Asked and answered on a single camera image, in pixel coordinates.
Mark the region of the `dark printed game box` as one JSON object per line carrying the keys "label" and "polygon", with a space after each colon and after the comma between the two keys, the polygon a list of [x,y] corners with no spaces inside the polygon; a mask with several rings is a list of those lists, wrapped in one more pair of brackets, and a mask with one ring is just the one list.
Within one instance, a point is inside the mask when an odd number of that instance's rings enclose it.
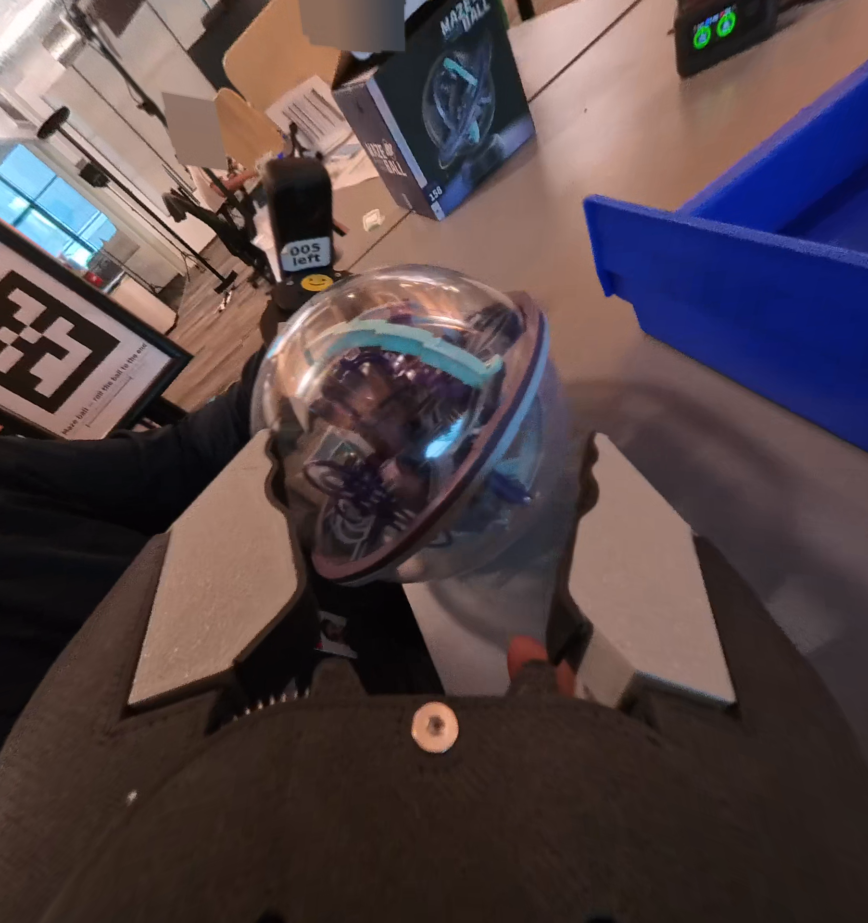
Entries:
{"label": "dark printed game box", "polygon": [[535,127],[502,2],[406,6],[404,49],[342,52],[331,91],[394,202],[442,221]]}

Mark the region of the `person's left forearm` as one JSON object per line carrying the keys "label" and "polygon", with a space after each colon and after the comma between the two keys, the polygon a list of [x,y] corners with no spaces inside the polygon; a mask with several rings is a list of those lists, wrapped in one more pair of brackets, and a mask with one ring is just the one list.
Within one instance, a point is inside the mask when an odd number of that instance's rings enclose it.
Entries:
{"label": "person's left forearm", "polygon": [[154,535],[173,523],[251,439],[266,347],[201,409],[100,440],[0,436],[0,539],[47,536],[63,518]]}

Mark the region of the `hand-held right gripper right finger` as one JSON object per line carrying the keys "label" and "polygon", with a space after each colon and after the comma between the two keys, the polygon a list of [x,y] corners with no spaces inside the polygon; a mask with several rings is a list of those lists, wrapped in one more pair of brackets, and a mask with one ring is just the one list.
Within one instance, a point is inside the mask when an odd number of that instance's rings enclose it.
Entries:
{"label": "hand-held right gripper right finger", "polygon": [[692,527],[604,434],[588,437],[576,474],[545,634],[574,698],[628,709],[651,690],[731,708]]}

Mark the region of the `printed paper sheet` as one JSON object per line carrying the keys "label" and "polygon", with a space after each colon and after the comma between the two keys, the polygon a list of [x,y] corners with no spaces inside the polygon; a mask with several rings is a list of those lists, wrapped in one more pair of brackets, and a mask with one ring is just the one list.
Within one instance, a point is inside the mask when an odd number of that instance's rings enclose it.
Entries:
{"label": "printed paper sheet", "polygon": [[330,87],[318,75],[285,92],[267,107],[266,117],[285,133],[295,124],[301,143],[324,156],[338,149],[352,134]]}

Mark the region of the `brown cardboard box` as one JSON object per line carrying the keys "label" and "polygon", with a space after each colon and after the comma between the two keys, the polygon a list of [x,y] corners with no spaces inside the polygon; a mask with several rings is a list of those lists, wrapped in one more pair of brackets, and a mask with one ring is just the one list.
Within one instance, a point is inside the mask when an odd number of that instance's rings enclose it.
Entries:
{"label": "brown cardboard box", "polygon": [[298,1],[272,1],[223,56],[231,86],[217,92],[215,105],[226,152],[250,165],[278,149],[283,132],[266,109],[313,75],[330,86],[341,51],[314,45],[302,29]]}

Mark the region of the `person's right hand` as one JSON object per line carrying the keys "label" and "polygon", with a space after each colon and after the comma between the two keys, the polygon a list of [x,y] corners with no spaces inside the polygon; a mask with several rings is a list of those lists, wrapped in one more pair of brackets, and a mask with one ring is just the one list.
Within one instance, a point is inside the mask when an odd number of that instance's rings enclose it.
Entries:
{"label": "person's right hand", "polygon": [[550,657],[542,643],[529,636],[516,636],[507,652],[509,688],[513,693],[557,693],[575,698],[576,674],[563,659]]}

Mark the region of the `framed marker sign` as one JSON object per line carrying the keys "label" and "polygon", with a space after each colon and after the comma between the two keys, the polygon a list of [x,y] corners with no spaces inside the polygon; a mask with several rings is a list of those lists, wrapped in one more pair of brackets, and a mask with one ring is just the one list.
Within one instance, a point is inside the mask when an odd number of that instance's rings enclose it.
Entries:
{"label": "framed marker sign", "polygon": [[191,359],[0,219],[3,434],[100,440],[155,420]]}

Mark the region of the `black device with green display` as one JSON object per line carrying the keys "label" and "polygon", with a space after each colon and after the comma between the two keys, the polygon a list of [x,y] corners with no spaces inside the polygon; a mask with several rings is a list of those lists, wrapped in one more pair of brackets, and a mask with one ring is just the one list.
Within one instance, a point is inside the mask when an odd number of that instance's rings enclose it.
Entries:
{"label": "black device with green display", "polygon": [[676,71],[700,73],[773,34],[778,1],[679,1],[674,18]]}

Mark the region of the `person's black clothing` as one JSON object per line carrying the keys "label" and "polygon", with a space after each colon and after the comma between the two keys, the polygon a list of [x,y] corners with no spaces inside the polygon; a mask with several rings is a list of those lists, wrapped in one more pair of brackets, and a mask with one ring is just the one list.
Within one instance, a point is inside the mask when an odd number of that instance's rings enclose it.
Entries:
{"label": "person's black clothing", "polygon": [[54,661],[163,515],[97,519],[0,494],[0,750]]}

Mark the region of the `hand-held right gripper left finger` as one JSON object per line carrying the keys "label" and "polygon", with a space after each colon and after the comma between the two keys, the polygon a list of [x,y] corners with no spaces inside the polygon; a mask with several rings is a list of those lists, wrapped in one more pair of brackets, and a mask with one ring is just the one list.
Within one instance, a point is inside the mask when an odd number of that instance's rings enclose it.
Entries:
{"label": "hand-held right gripper left finger", "polygon": [[127,705],[220,686],[303,598],[307,577],[278,459],[258,431],[175,521]]}

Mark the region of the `clear plastic maze ball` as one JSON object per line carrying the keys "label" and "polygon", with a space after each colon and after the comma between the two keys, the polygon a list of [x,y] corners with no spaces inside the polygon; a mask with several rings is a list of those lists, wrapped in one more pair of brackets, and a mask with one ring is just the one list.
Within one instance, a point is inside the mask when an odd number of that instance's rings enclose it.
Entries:
{"label": "clear plastic maze ball", "polygon": [[485,569],[535,530],[566,466],[550,322],[528,294],[402,264],[313,294],[252,393],[314,571],[342,585]]}

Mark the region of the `large blue plastic bin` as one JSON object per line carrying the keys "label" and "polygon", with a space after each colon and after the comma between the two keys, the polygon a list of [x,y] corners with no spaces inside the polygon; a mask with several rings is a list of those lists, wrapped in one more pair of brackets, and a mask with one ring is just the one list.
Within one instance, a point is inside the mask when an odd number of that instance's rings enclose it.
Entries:
{"label": "large blue plastic bin", "polygon": [[583,211],[644,333],[868,453],[868,61],[676,211]]}

